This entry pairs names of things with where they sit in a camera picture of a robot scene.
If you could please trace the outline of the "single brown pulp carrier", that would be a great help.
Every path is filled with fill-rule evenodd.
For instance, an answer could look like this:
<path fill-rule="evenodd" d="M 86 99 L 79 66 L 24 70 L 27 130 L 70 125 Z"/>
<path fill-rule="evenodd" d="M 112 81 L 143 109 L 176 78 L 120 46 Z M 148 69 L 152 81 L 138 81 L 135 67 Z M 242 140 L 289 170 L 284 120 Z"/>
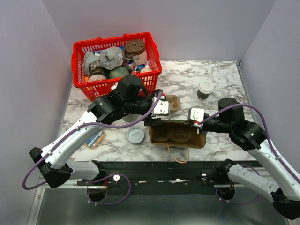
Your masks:
<path fill-rule="evenodd" d="M 190 140 L 192 134 L 187 128 L 163 128 L 152 134 L 152 140 L 157 142 L 187 142 Z"/>

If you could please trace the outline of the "dark green paper bag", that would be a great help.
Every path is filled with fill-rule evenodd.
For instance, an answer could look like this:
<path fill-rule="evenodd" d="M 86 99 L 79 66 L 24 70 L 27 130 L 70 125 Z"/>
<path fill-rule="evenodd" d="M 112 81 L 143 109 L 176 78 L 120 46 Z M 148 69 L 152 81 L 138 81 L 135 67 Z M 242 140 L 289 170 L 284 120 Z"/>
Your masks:
<path fill-rule="evenodd" d="M 189 161 L 190 149 L 202 149 L 206 145 L 206 134 L 202 133 L 198 127 L 191 126 L 188 121 L 183 120 L 163 120 L 160 124 L 149 127 L 149 137 L 151 144 L 164 146 L 168 149 L 171 157 L 171 147 L 182 147 L 187 149 L 187 159 L 179 161 L 185 164 Z"/>

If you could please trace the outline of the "black paper coffee cup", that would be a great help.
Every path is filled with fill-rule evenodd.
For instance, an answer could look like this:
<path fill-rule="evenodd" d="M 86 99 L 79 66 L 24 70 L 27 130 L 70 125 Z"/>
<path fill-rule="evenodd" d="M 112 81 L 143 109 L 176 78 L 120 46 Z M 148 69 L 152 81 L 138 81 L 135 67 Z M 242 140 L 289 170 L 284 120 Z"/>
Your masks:
<path fill-rule="evenodd" d="M 197 97 L 205 100 L 213 92 L 213 90 L 214 85 L 211 82 L 200 82 L 198 84 Z"/>

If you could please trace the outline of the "white plastic cup lid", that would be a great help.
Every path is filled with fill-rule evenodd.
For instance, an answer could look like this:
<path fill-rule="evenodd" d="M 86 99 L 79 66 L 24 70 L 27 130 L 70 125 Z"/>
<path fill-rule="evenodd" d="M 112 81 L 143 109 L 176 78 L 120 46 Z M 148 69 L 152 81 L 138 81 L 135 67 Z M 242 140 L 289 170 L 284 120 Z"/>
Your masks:
<path fill-rule="evenodd" d="M 198 84 L 198 90 L 203 94 L 210 94 L 214 90 L 214 85 L 211 82 L 200 82 Z"/>

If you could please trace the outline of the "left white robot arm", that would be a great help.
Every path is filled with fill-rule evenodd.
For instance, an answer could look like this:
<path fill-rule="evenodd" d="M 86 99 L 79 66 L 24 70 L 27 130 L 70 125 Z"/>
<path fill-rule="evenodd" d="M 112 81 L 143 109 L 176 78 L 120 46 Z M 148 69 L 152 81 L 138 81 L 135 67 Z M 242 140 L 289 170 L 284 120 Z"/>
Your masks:
<path fill-rule="evenodd" d="M 58 139 L 42 149 L 31 149 L 29 154 L 51 188 L 78 179 L 99 185 L 105 171 L 98 161 L 74 162 L 70 157 L 104 128 L 127 128 L 169 112 L 169 102 L 162 90 L 148 94 L 142 79 L 129 74 L 121 78 L 109 94 L 97 97 L 81 118 Z"/>

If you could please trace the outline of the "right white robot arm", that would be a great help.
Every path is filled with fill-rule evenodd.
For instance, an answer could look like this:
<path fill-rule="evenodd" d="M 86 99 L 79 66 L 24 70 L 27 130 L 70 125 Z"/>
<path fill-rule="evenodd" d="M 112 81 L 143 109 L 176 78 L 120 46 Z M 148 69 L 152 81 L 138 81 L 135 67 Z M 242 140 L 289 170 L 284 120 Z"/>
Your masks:
<path fill-rule="evenodd" d="M 216 169 L 217 181 L 242 184 L 270 201 L 283 217 L 298 219 L 300 175 L 274 146 L 262 113 L 231 97 L 219 100 L 218 109 L 215 114 L 208 115 L 201 108 L 191 108 L 188 120 L 201 131 L 228 134 L 230 140 L 254 157 L 272 178 L 249 172 L 242 165 L 226 159 Z"/>

